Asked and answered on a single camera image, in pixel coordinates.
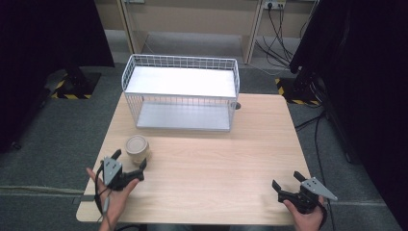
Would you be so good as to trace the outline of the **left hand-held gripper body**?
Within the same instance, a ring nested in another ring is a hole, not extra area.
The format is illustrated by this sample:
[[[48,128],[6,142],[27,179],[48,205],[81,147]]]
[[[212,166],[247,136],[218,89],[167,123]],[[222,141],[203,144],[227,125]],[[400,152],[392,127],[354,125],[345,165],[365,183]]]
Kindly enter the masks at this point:
[[[131,181],[138,179],[144,180],[144,165],[132,172],[124,172],[122,163],[119,161],[105,157],[103,160],[103,183],[111,190],[122,191]]]

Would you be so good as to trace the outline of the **black curtain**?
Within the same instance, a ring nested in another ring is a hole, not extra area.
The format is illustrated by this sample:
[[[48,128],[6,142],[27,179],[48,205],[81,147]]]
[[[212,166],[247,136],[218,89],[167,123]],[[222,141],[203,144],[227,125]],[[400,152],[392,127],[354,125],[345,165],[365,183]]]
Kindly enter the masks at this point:
[[[290,70],[323,81],[349,145],[408,231],[408,0],[319,0]]]
[[[0,153],[29,123],[50,74],[113,64],[94,0],[0,0]]]

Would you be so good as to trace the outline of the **black stand base with hazard stripes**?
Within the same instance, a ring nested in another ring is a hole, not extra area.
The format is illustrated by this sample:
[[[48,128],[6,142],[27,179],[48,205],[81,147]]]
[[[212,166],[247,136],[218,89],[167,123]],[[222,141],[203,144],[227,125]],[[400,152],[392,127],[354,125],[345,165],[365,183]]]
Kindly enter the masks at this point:
[[[321,105],[319,79],[315,74],[299,70],[294,77],[278,77],[275,79],[278,93],[288,103],[308,106]]]
[[[76,66],[65,71],[57,86],[51,90],[55,99],[90,99],[100,80],[99,72],[87,72]]]

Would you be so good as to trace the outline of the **person's right hand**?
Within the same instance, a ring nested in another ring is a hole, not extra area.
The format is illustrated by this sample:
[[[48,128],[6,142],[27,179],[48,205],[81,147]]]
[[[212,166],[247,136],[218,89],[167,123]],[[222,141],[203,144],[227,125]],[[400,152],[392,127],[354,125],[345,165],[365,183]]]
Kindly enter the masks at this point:
[[[295,231],[319,231],[323,221],[323,211],[320,207],[316,207],[311,214],[304,215],[296,210],[290,200],[284,200],[283,203],[293,216]]]

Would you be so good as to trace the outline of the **white wire two-tier shelf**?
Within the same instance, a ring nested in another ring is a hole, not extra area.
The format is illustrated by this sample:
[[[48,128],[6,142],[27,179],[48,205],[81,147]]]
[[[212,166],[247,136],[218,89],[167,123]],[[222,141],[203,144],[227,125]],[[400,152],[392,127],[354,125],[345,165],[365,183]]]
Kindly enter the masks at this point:
[[[228,132],[240,73],[235,59],[134,54],[121,86],[138,128]]]

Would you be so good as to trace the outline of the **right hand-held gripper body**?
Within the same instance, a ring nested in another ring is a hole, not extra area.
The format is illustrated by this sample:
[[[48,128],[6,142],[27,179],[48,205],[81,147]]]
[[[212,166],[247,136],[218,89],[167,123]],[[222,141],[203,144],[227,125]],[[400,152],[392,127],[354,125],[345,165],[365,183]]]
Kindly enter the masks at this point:
[[[277,201],[291,201],[295,209],[303,215],[311,214],[319,205],[319,197],[337,200],[338,197],[329,191],[316,177],[300,181],[298,192],[286,192],[277,186]]]

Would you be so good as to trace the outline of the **wooden desk frame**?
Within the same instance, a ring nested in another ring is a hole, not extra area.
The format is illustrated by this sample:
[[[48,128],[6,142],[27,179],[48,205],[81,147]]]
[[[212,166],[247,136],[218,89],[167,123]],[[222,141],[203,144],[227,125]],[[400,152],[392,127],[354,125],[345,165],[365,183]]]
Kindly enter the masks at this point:
[[[94,0],[103,28],[125,33],[128,50],[139,53],[154,33],[236,36],[242,59],[250,63],[255,38],[271,36],[268,20],[298,39],[319,0],[273,0],[282,7],[269,11],[267,0]]]

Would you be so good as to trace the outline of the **beige cup with lid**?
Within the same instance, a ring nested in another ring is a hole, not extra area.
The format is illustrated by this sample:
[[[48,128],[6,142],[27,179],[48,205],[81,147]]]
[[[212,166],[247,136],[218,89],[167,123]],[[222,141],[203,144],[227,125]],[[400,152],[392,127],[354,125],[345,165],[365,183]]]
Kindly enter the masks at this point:
[[[125,150],[134,164],[141,164],[151,156],[149,142],[142,135],[135,135],[128,139]]]

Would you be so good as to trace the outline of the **person's left hand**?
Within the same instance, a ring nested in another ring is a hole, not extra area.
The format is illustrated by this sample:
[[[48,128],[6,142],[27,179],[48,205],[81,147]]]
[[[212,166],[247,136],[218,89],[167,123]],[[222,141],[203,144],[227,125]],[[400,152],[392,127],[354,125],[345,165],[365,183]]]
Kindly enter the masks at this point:
[[[139,183],[138,179],[131,181],[122,191],[112,191],[107,188],[103,181],[96,176],[91,168],[86,168],[87,174],[97,186],[97,193],[101,200],[101,206],[108,203],[106,213],[102,216],[102,221],[98,231],[114,231],[118,220],[123,214],[128,196]]]

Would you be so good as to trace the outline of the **white power strip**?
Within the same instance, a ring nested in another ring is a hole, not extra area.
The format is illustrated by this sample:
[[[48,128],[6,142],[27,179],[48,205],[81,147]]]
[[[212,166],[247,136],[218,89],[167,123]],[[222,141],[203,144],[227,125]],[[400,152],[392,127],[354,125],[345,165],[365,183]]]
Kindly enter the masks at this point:
[[[283,10],[286,5],[286,0],[266,0],[264,8],[266,10]]]

